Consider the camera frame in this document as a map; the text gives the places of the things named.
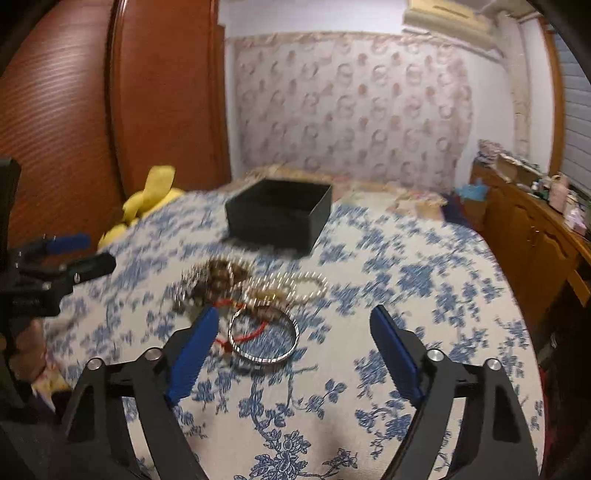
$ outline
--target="floral pattern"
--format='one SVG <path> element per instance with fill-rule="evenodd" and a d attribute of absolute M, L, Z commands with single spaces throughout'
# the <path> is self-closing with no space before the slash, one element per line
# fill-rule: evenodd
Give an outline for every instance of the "floral pattern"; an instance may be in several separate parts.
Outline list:
<path fill-rule="evenodd" d="M 253 260 L 256 275 L 315 270 L 330 289 L 292 311 L 301 339 L 289 363 L 253 371 L 212 350 L 191 396 L 174 409 L 212 480 L 381 477 L 414 409 L 401 398 L 369 333 L 369 314 L 380 303 L 398 325 L 454 360 L 481 364 L 498 357 L 541 463 L 544 408 L 535 356 L 513 295 L 478 234 L 337 202 L 312 253 L 296 257 L 228 240 L 227 199 L 189 193 L 153 213 L 109 247 L 117 258 L 112 275 L 64 299 L 62 314 L 45 329 L 69 383 L 93 356 L 130 361 L 188 327 L 190 319 L 171 310 L 168 285 L 203 258 L 238 254 Z M 223 333 L 225 319 L 220 325 Z M 270 355 L 284 351 L 288 340 L 280 328 L 268 328 L 244 347 Z M 142 468 L 153 472 L 132 399 L 125 399 L 125 412 Z M 433 478 L 451 461 L 459 412 Z"/>

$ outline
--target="air conditioner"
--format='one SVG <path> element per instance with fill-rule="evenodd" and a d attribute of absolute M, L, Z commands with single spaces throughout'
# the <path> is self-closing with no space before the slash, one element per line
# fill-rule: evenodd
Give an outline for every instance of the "air conditioner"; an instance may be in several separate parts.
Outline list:
<path fill-rule="evenodd" d="M 483 15 L 464 5 L 447 0 L 408 0 L 404 22 L 415 27 L 456 37 L 490 50 L 496 43 L 492 24 Z"/>

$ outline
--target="bracelet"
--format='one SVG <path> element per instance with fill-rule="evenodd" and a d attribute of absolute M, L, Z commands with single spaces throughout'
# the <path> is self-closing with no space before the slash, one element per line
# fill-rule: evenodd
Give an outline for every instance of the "bracelet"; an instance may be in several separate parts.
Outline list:
<path fill-rule="evenodd" d="M 292 281 L 274 281 L 270 277 L 249 280 L 242 289 L 244 303 L 250 308 L 289 304 L 296 284 Z"/>
<path fill-rule="evenodd" d="M 252 263 L 242 258 L 211 257 L 181 273 L 181 280 L 170 285 L 176 311 L 182 312 L 190 300 L 201 303 L 234 293 L 252 275 Z"/>
<path fill-rule="evenodd" d="M 266 281 L 268 284 L 290 285 L 292 291 L 287 299 L 287 303 L 289 304 L 301 304 L 315 301 L 324 297 L 328 291 L 326 277 L 316 272 L 274 274 L 266 277 Z M 315 283 L 318 286 L 318 289 L 308 295 L 297 295 L 294 287 L 295 284 L 305 282 Z"/>
<path fill-rule="evenodd" d="M 245 307 L 245 304 L 243 303 L 239 303 L 236 300 L 233 299 L 220 299 L 220 300 L 216 300 L 213 302 L 213 306 L 215 308 L 219 308 L 219 307 L 233 307 L 237 310 L 242 310 Z M 267 326 L 267 321 L 261 316 L 261 325 L 259 328 L 257 328 L 254 332 L 249 333 L 248 335 L 244 335 L 241 337 L 237 337 L 234 339 L 234 341 L 236 343 L 244 343 L 247 342 L 249 340 L 254 340 L 256 337 L 259 337 L 262 335 L 262 333 L 265 331 L 265 328 Z M 225 352 L 231 352 L 232 351 L 232 345 L 230 345 L 230 342 L 228 340 L 223 340 L 221 338 L 216 338 L 214 340 L 216 343 L 218 343 Z"/>
<path fill-rule="evenodd" d="M 251 362 L 255 365 L 263 365 L 263 366 L 276 365 L 276 364 L 280 364 L 280 363 L 284 362 L 285 360 L 287 360 L 289 357 L 291 357 L 294 354 L 294 352 L 296 351 L 296 347 L 300 341 L 300 330 L 299 330 L 295 320 L 292 317 L 290 317 L 287 314 L 287 312 L 283 311 L 282 309 L 278 308 L 277 306 L 270 306 L 269 305 L 268 307 L 276 309 L 283 318 L 287 319 L 289 325 L 292 327 L 293 332 L 294 332 L 294 344 L 291 346 L 291 348 L 286 353 L 284 353 L 280 356 L 277 356 L 275 358 L 265 358 L 265 357 L 254 356 L 254 355 L 251 355 L 249 353 L 242 351 L 242 349 L 240 348 L 240 346 L 236 342 L 236 339 L 232 335 L 232 328 L 234 327 L 234 323 L 236 322 L 236 320 L 248 311 L 246 308 L 242 308 L 242 309 L 238 310 L 232 316 L 232 319 L 230 320 L 230 325 L 228 326 L 228 341 L 230 342 L 230 346 L 232 347 L 232 350 L 234 351 L 234 353 L 236 353 L 236 355 L 238 357 L 243 358 L 244 360 L 248 360 L 249 362 Z"/>

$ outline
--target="wooden dresser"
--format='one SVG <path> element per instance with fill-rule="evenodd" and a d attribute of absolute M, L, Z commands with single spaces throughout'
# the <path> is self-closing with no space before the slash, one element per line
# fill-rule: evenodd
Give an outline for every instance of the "wooden dresser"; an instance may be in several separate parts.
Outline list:
<path fill-rule="evenodd" d="M 582 307 L 591 296 L 591 248 L 570 232 L 546 202 L 507 183 L 495 170 L 475 162 L 471 183 L 488 185 L 486 210 L 475 229 L 495 254 L 523 312 L 536 347 L 548 309 L 566 283 Z"/>

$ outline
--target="cabinet door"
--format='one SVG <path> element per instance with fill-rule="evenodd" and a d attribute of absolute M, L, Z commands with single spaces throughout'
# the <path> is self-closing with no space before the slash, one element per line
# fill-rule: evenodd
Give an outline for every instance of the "cabinet door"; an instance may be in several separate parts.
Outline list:
<path fill-rule="evenodd" d="M 506 234 L 506 200 L 503 188 L 490 185 L 486 195 L 486 213 L 483 221 L 483 237 L 495 254 L 499 265 L 502 261 Z"/>
<path fill-rule="evenodd" d="M 528 328 L 534 329 L 560 292 L 576 262 L 576 250 L 550 224 L 532 237 L 533 253 L 517 301 Z"/>
<path fill-rule="evenodd" d="M 509 285 L 517 295 L 521 280 L 530 264 L 533 252 L 532 238 L 537 230 L 537 221 L 531 212 L 531 207 L 528 208 L 526 203 L 513 197 L 508 204 L 505 219 L 507 237 L 501 254 L 503 263 L 500 265 Z"/>

